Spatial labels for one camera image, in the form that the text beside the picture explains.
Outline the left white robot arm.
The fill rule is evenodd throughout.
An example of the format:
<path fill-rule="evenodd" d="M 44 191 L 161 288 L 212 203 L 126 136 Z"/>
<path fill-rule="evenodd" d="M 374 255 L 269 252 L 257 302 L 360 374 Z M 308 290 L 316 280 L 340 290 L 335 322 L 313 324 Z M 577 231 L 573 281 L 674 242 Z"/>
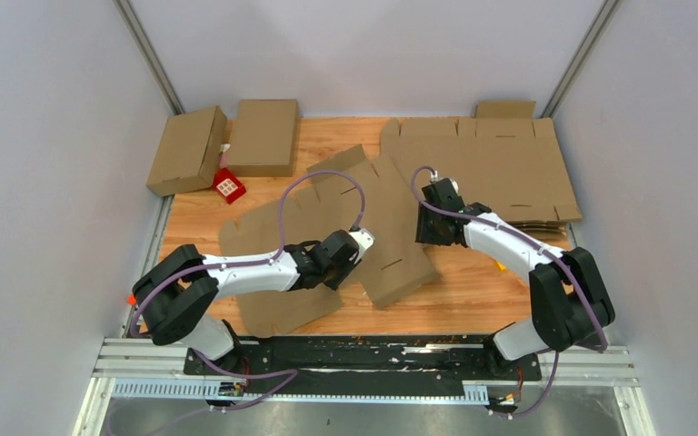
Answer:
<path fill-rule="evenodd" d="M 217 373 L 230 375 L 240 368 L 242 351 L 233 329 L 208 314 L 215 300 L 320 285 L 336 290 L 373 245 L 374 237 L 359 227 L 243 256 L 202 255 L 185 244 L 135 283 L 133 301 L 153 344 L 180 342 L 203 354 Z"/>

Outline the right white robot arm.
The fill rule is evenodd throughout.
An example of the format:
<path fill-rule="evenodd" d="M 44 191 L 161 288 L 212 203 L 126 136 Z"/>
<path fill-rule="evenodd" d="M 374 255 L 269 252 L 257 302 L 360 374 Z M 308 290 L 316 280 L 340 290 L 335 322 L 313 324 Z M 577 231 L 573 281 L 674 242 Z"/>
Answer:
<path fill-rule="evenodd" d="M 454 181 L 432 181 L 416 194 L 415 240 L 484 253 L 519 276 L 530 291 L 531 314 L 484 341 L 483 367 L 505 379 L 519 361 L 538 352 L 563 352 L 581 342 L 602 351 L 604 327 L 615 310 L 593 255 L 565 250 L 513 227 L 481 203 L 467 204 Z"/>

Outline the red plastic block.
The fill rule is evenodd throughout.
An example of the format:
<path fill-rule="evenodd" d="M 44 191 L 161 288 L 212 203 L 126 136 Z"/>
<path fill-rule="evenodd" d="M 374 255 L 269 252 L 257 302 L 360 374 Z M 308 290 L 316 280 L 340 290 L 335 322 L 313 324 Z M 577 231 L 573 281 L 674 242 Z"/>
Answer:
<path fill-rule="evenodd" d="M 227 168 L 220 168 L 215 174 L 212 189 L 218 193 L 227 204 L 232 204 L 247 192 L 244 184 Z"/>

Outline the pink white small item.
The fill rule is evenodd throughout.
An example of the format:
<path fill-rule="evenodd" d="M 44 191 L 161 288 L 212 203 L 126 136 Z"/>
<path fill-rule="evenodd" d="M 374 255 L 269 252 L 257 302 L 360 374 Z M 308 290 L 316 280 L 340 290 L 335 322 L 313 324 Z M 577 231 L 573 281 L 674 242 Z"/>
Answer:
<path fill-rule="evenodd" d="M 231 145 L 230 144 L 222 144 L 221 146 L 221 153 L 219 154 L 219 162 L 218 162 L 218 167 L 219 168 L 225 168 L 227 166 L 227 153 L 230 149 Z"/>

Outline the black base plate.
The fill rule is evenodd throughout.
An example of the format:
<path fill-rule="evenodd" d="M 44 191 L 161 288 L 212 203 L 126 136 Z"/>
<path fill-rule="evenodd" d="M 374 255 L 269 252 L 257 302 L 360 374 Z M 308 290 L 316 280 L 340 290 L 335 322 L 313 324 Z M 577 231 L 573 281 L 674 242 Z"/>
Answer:
<path fill-rule="evenodd" d="M 264 393 L 297 370 L 282 394 L 346 396 L 459 396 L 464 382 L 539 382 L 537 357 L 492 363 L 481 334 L 244 336 L 224 368 L 274 377 L 250 381 L 247 392 Z"/>

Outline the folded cardboard box upright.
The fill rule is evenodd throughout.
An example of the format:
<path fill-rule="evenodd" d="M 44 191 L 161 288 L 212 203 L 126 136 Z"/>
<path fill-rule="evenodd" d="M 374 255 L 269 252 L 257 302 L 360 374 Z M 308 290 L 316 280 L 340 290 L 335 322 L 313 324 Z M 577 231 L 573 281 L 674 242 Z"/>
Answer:
<path fill-rule="evenodd" d="M 244 99 L 237 108 L 226 166 L 240 177 L 294 174 L 299 107 L 295 99 Z"/>

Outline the cardboard box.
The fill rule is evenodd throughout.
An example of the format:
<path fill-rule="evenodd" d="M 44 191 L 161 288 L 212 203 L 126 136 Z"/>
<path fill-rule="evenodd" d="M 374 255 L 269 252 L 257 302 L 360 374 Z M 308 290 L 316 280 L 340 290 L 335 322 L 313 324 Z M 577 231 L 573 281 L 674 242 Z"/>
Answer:
<path fill-rule="evenodd" d="M 407 305 L 441 275 L 414 240 L 418 203 L 392 159 L 369 159 L 357 145 L 308 171 L 313 178 L 300 183 L 283 205 L 272 201 L 224 223 L 218 236 L 221 253 L 276 249 L 279 218 L 286 241 L 299 243 L 348 229 L 361 215 L 374 245 L 337 291 L 319 285 L 237 297 L 240 314 L 230 321 L 234 329 L 259 338 L 298 332 L 453 333 L 440 310 Z"/>
<path fill-rule="evenodd" d="M 161 197 L 210 187 L 219 167 L 226 123 L 217 105 L 170 117 L 146 187 Z"/>
<path fill-rule="evenodd" d="M 295 99 L 244 99 L 237 108 L 226 166 L 240 177 L 294 174 L 299 107 Z"/>

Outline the stack of flat cardboard sheets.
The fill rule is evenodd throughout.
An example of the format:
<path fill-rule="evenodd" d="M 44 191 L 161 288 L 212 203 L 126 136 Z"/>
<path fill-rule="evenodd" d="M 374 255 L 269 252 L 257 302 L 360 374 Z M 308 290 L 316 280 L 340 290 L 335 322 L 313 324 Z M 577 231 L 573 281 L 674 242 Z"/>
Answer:
<path fill-rule="evenodd" d="M 468 202 L 516 227 L 555 229 L 582 219 L 553 120 L 533 100 L 485 100 L 472 116 L 391 119 L 382 154 L 405 181 L 427 165 L 457 182 Z"/>

